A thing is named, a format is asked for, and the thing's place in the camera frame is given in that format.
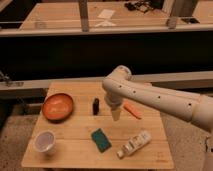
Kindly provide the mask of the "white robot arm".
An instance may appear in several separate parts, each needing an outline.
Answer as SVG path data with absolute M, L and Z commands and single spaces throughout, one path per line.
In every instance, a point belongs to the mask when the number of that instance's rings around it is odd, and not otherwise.
M 203 129 L 213 131 L 213 97 L 131 82 L 131 71 L 120 65 L 103 79 L 107 103 L 116 108 L 123 98 L 170 114 Z

